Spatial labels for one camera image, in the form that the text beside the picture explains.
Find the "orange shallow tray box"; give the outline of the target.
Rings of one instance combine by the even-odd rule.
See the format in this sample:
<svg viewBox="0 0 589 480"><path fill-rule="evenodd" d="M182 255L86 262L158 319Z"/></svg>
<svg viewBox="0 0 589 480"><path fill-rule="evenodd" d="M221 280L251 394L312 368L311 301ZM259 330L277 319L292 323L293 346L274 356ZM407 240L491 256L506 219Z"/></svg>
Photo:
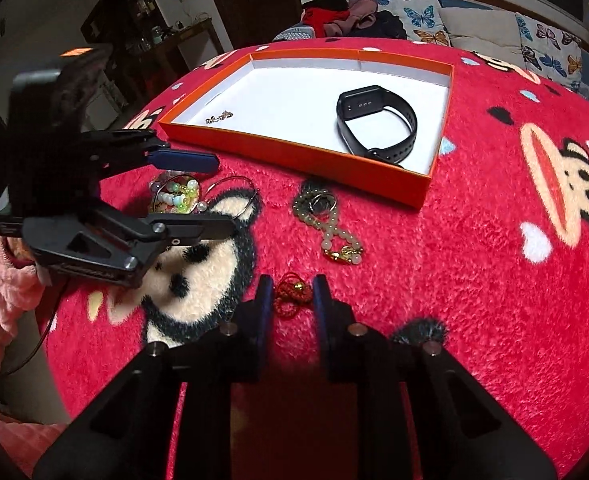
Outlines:
<svg viewBox="0 0 589 480"><path fill-rule="evenodd" d="M168 137L267 162L419 209L436 166L454 78L451 64L364 48L273 46L194 70L160 118ZM337 133L341 93L378 84L405 99L417 139L401 165L354 156Z"/></svg>

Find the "black smart watch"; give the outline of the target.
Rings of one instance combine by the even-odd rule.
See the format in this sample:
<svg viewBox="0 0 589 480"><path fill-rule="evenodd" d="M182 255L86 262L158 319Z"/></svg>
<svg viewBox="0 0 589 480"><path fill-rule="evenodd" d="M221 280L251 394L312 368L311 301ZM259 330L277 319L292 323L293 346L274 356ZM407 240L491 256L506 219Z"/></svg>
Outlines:
<svg viewBox="0 0 589 480"><path fill-rule="evenodd" d="M399 166L417 139L413 107L381 86L349 90L337 98L337 133L349 154Z"/></svg>

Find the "wooden side table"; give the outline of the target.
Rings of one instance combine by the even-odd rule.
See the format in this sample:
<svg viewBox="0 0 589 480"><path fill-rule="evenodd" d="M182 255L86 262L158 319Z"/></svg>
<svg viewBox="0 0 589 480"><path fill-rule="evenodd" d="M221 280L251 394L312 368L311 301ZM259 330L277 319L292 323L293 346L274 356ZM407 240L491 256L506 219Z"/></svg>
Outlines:
<svg viewBox="0 0 589 480"><path fill-rule="evenodd" d="M89 44L112 48L104 73L127 103L145 104L189 72L180 46L208 24L166 23L157 0L98 0L81 26Z"/></svg>

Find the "butterfly pillow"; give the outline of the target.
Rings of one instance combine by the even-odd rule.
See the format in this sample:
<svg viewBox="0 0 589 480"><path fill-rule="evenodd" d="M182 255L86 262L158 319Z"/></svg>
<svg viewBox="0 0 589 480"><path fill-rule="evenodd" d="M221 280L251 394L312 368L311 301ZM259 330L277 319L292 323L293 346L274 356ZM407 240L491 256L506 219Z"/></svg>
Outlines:
<svg viewBox="0 0 589 480"><path fill-rule="evenodd" d="M442 21L439 0L375 0L380 11L389 11L403 24L407 39L427 44L451 47L447 29Z"/></svg>
<svg viewBox="0 0 589 480"><path fill-rule="evenodd" d="M574 92L582 80L583 59L579 40L559 28L515 14L525 67Z"/></svg>

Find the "left butterfly pillow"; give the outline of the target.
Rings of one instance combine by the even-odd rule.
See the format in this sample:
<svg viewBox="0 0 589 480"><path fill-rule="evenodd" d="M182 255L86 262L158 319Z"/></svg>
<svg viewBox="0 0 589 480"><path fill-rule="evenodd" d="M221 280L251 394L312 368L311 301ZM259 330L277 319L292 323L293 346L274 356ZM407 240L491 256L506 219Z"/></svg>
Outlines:
<svg viewBox="0 0 589 480"><path fill-rule="evenodd" d="M439 0L375 0L380 11L389 11L403 24L407 39L427 44L451 47L447 29L442 21Z"/></svg>

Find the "right butterfly pillow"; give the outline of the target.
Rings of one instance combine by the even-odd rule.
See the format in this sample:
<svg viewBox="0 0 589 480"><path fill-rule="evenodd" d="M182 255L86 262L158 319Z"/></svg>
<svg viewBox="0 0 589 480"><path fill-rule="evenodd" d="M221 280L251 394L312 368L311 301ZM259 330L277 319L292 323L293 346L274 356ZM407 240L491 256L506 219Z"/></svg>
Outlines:
<svg viewBox="0 0 589 480"><path fill-rule="evenodd" d="M515 14L525 67L574 92L582 80L583 59L579 40L559 28Z"/></svg>

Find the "pile of clothes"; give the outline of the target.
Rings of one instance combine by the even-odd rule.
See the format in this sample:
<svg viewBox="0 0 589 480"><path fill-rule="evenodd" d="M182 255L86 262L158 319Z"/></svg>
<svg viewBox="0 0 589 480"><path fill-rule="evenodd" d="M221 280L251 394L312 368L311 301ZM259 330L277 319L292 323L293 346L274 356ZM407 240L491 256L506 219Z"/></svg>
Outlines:
<svg viewBox="0 0 589 480"><path fill-rule="evenodd" d="M273 42L318 38L407 39L401 19L380 10L375 0L309 0L300 22L279 32Z"/></svg>

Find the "beige pillow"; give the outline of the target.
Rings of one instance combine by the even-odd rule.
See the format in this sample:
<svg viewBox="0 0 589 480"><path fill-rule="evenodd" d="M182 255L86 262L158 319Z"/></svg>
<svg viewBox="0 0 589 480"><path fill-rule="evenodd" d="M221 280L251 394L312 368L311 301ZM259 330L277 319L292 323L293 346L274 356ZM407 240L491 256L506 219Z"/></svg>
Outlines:
<svg viewBox="0 0 589 480"><path fill-rule="evenodd" d="M442 8L451 45L525 67L515 14L500 10Z"/></svg>

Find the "red knot charm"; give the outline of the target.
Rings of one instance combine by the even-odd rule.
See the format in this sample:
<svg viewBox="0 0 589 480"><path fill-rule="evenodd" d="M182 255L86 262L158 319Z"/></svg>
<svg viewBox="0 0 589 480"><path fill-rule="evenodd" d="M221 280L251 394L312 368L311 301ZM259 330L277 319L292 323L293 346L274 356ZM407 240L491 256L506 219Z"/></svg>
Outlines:
<svg viewBox="0 0 589 480"><path fill-rule="evenodd" d="M292 320L302 310L313 309L313 287L295 272L286 273L274 291L274 311L278 318Z"/></svg>

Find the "red monkey print blanket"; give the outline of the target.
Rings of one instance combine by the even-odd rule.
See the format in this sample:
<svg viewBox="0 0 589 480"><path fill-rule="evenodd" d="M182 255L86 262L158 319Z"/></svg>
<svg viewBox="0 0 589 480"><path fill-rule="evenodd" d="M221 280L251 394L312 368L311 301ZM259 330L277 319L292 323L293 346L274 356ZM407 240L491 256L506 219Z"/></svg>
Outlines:
<svg viewBox="0 0 589 480"><path fill-rule="evenodd" d="M347 81L381 84L442 138L429 179L383 176L343 157L331 176L340 220L363 244L358 266L333 263L291 203L300 174L262 163L255 142L238 156L241 126L296 140L323 128L322 110ZM589 102L556 82L488 56L418 41L340 40L232 51L174 81L131 120L157 127L200 84L234 75L219 127L224 190L260 203L255 254L195 263L196 298L175 307L193 320L222 296L226 271L252 280L325 274L337 298L383 332L416 316L446 327L451 353L544 449L559 474L589 456Z"/></svg>

